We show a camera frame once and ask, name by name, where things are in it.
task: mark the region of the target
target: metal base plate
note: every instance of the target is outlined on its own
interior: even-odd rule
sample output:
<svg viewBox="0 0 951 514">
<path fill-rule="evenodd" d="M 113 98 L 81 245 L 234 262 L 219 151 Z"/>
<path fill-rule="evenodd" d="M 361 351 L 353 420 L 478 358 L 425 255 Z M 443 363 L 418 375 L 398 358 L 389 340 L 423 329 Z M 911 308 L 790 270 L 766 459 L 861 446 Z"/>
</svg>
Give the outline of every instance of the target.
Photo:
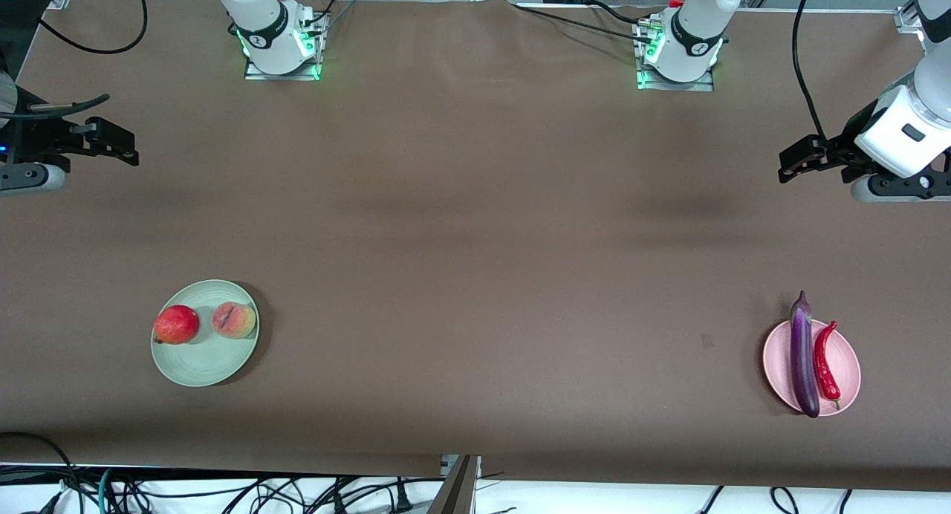
<svg viewBox="0 0 951 514">
<path fill-rule="evenodd" d="M 657 33 L 662 29 L 660 14 L 652 14 L 648 19 L 641 19 L 637 24 L 631 24 L 631 30 L 634 36 L 645 36 L 651 40 L 657 39 Z M 648 50 L 655 47 L 653 44 L 644 44 L 634 41 L 634 64 L 637 68 L 637 87 L 638 88 L 656 88 L 659 91 L 713 91 L 713 70 L 707 68 L 706 73 L 696 81 L 689 83 L 680 83 L 670 81 L 658 73 L 657 68 L 653 68 L 646 63 L 644 58 Z"/>
<path fill-rule="evenodd" d="M 327 48 L 327 24 L 330 21 L 329 14 L 320 16 L 311 27 L 306 27 L 303 31 L 319 31 L 312 39 L 314 41 L 314 51 L 316 53 L 310 59 L 307 59 L 296 68 L 295 71 L 289 71 L 287 74 L 266 74 L 262 73 L 251 62 L 251 59 L 244 65 L 244 79 L 248 80 L 266 80 L 266 81 L 320 81 L 320 71 L 323 69 L 323 51 Z"/>
</svg>

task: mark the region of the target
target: pink plate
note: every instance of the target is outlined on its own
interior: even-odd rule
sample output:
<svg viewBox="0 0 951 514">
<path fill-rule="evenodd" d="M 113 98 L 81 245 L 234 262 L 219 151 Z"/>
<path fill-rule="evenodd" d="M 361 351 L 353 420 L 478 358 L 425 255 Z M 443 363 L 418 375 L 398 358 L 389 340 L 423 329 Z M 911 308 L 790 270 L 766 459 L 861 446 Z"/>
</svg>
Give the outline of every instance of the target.
<svg viewBox="0 0 951 514">
<path fill-rule="evenodd" d="M 826 327 L 825 322 L 812 322 L 812 343 L 815 345 L 819 332 Z M 835 377 L 842 399 L 840 409 L 835 409 L 835 403 L 822 396 L 819 390 L 819 417 L 834 416 L 847 409 L 859 395 L 859 386 L 862 385 L 862 369 L 859 369 L 859 358 L 855 355 L 852 345 L 849 345 L 839 331 L 833 331 L 825 346 L 825 357 L 829 362 L 829 369 Z M 792 371 L 789 369 L 789 321 L 781 322 L 767 338 L 763 348 L 763 368 L 767 372 L 773 391 L 779 395 L 782 402 L 792 406 L 792 409 L 802 411 L 796 396 L 792 391 Z"/>
</svg>

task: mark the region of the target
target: red chili pepper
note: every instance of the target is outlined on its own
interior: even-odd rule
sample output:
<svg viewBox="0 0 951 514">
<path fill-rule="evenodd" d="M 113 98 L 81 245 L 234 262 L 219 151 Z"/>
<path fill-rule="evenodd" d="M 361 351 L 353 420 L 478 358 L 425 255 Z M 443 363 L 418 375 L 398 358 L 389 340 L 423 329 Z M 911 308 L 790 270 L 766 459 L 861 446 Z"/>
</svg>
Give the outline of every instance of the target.
<svg viewBox="0 0 951 514">
<path fill-rule="evenodd" d="M 829 336 L 832 335 L 832 332 L 835 331 L 838 325 L 838 322 L 829 322 L 829 326 L 823 328 L 822 332 L 819 332 L 819 337 L 816 338 L 816 347 L 813 351 L 813 358 L 815 359 L 816 365 L 816 381 L 819 383 L 819 390 L 821 390 L 823 397 L 835 403 L 836 410 L 839 409 L 839 399 L 842 398 L 842 392 L 839 390 L 839 385 L 835 383 L 832 370 L 829 369 L 829 362 L 825 358 L 825 343 L 828 342 Z"/>
</svg>

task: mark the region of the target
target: light green plate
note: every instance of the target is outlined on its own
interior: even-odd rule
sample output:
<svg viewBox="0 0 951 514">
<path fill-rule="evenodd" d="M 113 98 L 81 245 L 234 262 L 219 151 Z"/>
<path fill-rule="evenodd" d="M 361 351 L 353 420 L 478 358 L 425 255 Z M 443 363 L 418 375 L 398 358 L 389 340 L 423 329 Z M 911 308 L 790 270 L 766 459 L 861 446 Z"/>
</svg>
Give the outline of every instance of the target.
<svg viewBox="0 0 951 514">
<path fill-rule="evenodd" d="M 235 302 L 254 308 L 255 321 L 251 334 L 241 339 L 226 338 L 211 328 L 211 314 L 221 303 Z M 219 383 L 238 372 L 241 366 L 251 358 L 255 345 L 258 345 L 258 331 L 261 327 L 261 315 L 258 305 L 244 288 L 227 280 L 204 280 L 196 282 L 176 293 L 159 310 L 170 305 L 186 305 L 198 312 L 198 335 L 190 342 L 180 345 L 159 344 L 155 342 L 155 331 L 149 338 L 152 345 L 152 359 L 162 371 L 162 375 L 174 383 L 190 388 L 201 388 Z"/>
</svg>

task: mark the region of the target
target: white floor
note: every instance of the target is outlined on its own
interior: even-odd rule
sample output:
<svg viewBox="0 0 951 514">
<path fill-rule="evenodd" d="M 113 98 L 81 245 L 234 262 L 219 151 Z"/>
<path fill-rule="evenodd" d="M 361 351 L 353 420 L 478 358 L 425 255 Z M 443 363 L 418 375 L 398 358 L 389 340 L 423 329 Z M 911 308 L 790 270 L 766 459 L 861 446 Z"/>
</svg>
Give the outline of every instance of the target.
<svg viewBox="0 0 951 514">
<path fill-rule="evenodd" d="M 366 484 L 391 483 L 392 478 L 360 479 L 350 488 Z M 273 481 L 279 486 L 283 481 Z M 153 493 L 184 494 L 245 487 L 249 480 L 228 481 L 156 481 L 145 489 Z M 307 499 L 313 500 L 331 479 L 300 481 Z M 407 493 L 412 503 L 419 505 L 417 512 L 425 512 L 426 501 L 435 497 L 439 483 L 409 484 Z M 538 481 L 480 481 L 475 494 L 475 514 L 496 514 L 515 507 L 514 514 L 696 514 L 713 492 L 713 487 L 652 486 L 652 484 L 581 484 L 538 483 Z M 30 486 L 0 487 L 0 512 L 17 514 L 40 510 L 50 497 L 59 490 L 56 484 L 31 484 Z M 770 491 L 763 487 L 726 487 L 711 508 L 711 514 L 780 514 L 770 500 Z M 843 490 L 792 488 L 801 514 L 836 514 Z M 217 513 L 237 494 L 234 492 L 217 496 L 187 499 L 153 499 L 156 514 L 205 514 Z M 245 514 L 252 507 L 256 494 L 247 497 L 234 509 L 235 514 Z M 86 501 L 86 512 L 95 514 L 98 508 Z M 380 514 L 389 510 L 389 497 L 385 491 L 354 503 L 347 508 L 349 514 Z M 56 514 L 79 511 L 76 494 L 64 494 Z M 261 514 L 293 514 L 300 507 L 289 511 L 286 504 L 271 501 L 265 504 Z M 332 508 L 320 510 L 329 514 Z M 951 494 L 931 492 L 890 492 L 857 490 L 845 509 L 846 514 L 947 514 L 951 512 Z"/>
</svg>

